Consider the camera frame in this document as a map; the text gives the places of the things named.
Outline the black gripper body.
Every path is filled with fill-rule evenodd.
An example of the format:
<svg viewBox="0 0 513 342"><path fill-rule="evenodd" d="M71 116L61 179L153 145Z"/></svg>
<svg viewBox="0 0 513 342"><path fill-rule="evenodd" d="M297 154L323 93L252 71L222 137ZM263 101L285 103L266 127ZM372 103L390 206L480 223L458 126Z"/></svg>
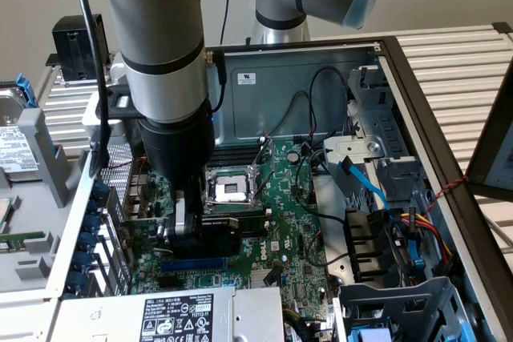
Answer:
<svg viewBox="0 0 513 342"><path fill-rule="evenodd" d="M150 165L165 177L175 190L184 190L197 179L212 157L215 133L211 103L177 123L139 121L141 137Z"/></svg>

